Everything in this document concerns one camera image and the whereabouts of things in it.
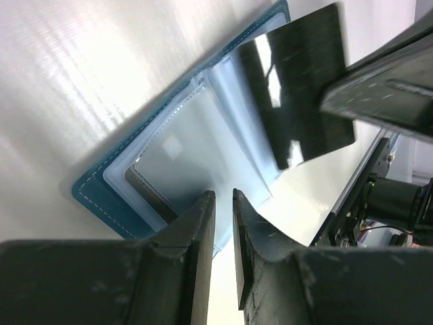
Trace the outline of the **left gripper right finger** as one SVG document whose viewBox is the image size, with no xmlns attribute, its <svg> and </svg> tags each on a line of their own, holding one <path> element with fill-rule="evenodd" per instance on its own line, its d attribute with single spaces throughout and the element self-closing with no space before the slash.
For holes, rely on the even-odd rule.
<svg viewBox="0 0 433 325">
<path fill-rule="evenodd" d="M 247 324 L 431 324 L 429 248 L 306 247 L 233 191 L 237 304 Z"/>
</svg>

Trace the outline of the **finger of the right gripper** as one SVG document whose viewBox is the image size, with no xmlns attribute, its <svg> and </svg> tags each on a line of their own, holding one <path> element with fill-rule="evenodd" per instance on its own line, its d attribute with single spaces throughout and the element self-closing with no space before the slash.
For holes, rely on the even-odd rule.
<svg viewBox="0 0 433 325">
<path fill-rule="evenodd" d="M 432 14 L 417 22 L 371 55 L 352 65 L 346 85 L 361 83 L 432 84 Z"/>
<path fill-rule="evenodd" d="M 321 110 L 432 141 L 432 51 L 383 59 L 324 95 Z"/>
</svg>

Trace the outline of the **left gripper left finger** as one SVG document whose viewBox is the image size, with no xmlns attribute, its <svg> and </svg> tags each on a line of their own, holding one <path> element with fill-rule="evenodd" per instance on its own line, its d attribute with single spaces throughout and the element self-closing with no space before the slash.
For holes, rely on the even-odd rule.
<svg viewBox="0 0 433 325">
<path fill-rule="evenodd" d="M 146 240 L 1 244 L 2 324 L 205 324 L 216 197 Z"/>
</svg>

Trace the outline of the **blue leather card holder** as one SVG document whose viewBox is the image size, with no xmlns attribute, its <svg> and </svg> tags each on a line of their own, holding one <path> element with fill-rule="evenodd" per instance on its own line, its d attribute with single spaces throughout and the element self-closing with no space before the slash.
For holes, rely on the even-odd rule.
<svg viewBox="0 0 433 325">
<path fill-rule="evenodd" d="M 126 239 L 153 236 L 206 190 L 216 193 L 214 251 L 233 230 L 231 192 L 254 207 L 271 199 L 278 179 L 272 150 L 240 62 L 240 45 L 290 21 L 275 2 L 228 44 L 177 81 L 117 145 L 72 186 L 72 195 Z"/>
</svg>

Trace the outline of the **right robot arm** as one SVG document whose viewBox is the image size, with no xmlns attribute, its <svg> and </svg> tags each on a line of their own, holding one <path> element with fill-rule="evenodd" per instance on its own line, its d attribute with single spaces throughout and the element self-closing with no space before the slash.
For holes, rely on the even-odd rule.
<svg viewBox="0 0 433 325">
<path fill-rule="evenodd" d="M 324 112 L 378 125 L 381 136 L 352 188 L 312 243 L 356 246 L 370 219 L 432 243 L 432 185 L 387 178 L 392 144 L 401 134 L 432 140 L 432 14 L 352 65 L 324 96 Z"/>
</svg>

